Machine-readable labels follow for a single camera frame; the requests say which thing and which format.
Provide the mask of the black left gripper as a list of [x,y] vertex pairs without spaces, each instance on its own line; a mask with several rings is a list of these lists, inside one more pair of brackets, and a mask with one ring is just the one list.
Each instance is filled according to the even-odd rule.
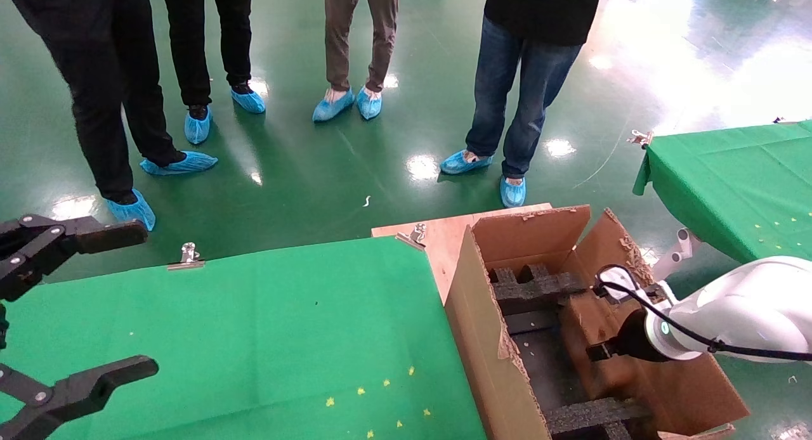
[[[1,225],[1,299],[17,301],[76,254],[98,254],[145,243],[148,230],[137,219],[103,225],[87,216],[57,221],[26,215]],[[8,342],[6,308],[0,304],[0,350]],[[132,356],[73,373],[46,386],[2,364],[1,391],[23,403],[2,423],[3,439],[46,439],[62,425],[102,411],[120,386],[148,379],[159,364]]]

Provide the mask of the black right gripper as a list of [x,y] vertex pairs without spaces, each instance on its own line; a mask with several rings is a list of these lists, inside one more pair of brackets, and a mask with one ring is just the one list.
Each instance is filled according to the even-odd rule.
[[660,353],[653,347],[646,333],[646,316],[644,308],[630,313],[612,342],[600,342],[587,347],[589,360],[598,362],[620,354],[647,362],[660,362]]

